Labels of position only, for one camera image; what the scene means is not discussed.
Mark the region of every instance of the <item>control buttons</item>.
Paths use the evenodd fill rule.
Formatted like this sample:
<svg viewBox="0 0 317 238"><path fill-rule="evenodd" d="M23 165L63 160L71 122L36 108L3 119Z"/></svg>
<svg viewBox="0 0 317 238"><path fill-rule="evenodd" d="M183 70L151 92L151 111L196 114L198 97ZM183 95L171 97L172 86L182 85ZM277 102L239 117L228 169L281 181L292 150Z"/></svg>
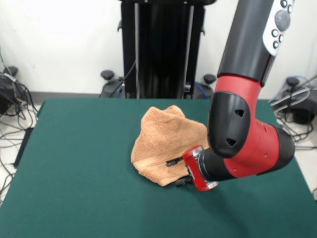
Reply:
<svg viewBox="0 0 317 238"><path fill-rule="evenodd" d="M292 6L292 5L289 5L287 10L288 10L289 13L292 13L292 11L293 11L293 6Z"/></svg>
<svg viewBox="0 0 317 238"><path fill-rule="evenodd" d="M280 35L280 36L278 37L278 41L279 41L280 43L282 43L283 40L284 40L284 36L283 36L283 35Z"/></svg>
<svg viewBox="0 0 317 238"><path fill-rule="evenodd" d="M277 30L272 30L272 36L277 37L278 36L278 31Z"/></svg>
<svg viewBox="0 0 317 238"><path fill-rule="evenodd" d="M275 24L280 31L286 31L291 24L291 17L287 11L280 10L275 15Z"/></svg>
<svg viewBox="0 0 317 238"><path fill-rule="evenodd" d="M277 41L273 42L273 48L276 49L279 46L279 43Z"/></svg>
<svg viewBox="0 0 317 238"><path fill-rule="evenodd" d="M287 1L286 0L282 0L281 1L281 6L282 7L286 7L287 6Z"/></svg>

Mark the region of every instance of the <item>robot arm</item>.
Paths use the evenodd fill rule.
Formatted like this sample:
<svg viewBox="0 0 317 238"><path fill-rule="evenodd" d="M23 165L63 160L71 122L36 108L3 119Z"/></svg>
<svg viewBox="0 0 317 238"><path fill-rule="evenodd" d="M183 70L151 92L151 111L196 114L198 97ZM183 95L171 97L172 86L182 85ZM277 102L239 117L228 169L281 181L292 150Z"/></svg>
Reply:
<svg viewBox="0 0 317 238"><path fill-rule="evenodd" d="M211 148L183 159L200 191L218 181L261 175L286 166L295 146L281 128L256 120L261 88L284 33L293 0L239 0L218 71L209 115Z"/></svg>

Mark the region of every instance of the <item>white button panel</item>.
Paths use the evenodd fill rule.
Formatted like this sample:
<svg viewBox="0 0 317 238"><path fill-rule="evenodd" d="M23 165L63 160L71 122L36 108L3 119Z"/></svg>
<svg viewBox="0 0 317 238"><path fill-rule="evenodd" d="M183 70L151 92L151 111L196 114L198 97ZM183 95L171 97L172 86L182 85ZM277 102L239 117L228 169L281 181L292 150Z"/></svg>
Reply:
<svg viewBox="0 0 317 238"><path fill-rule="evenodd" d="M272 55L276 56L278 49L280 48L281 42L284 39L284 32L280 31L275 24L275 15L283 10L288 12L289 14L293 10L294 0L274 0L271 12L267 19L266 27L263 33L263 43L267 49L267 51Z"/></svg>

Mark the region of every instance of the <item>towel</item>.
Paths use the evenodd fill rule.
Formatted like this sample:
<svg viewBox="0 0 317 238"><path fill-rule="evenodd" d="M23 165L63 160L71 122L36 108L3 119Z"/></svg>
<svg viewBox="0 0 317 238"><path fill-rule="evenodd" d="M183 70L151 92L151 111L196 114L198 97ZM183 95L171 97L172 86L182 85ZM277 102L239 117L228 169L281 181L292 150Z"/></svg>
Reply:
<svg viewBox="0 0 317 238"><path fill-rule="evenodd" d="M140 175L166 186L188 175L184 161L172 167L167 167L166 161L182 156L196 145L209 148L205 125L187 119L177 106L163 111L151 107L141 120L131 162Z"/></svg>

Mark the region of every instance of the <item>green table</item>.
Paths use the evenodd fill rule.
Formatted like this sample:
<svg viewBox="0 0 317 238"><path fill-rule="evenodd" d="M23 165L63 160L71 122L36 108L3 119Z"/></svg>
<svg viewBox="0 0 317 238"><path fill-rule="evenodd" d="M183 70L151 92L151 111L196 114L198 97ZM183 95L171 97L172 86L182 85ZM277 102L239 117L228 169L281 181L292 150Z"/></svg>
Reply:
<svg viewBox="0 0 317 238"><path fill-rule="evenodd" d="M220 183L160 187L130 163L150 106L207 123L208 100L47 100L0 209L0 238L313 238L317 206L297 162ZM268 103L258 118L275 123Z"/></svg>

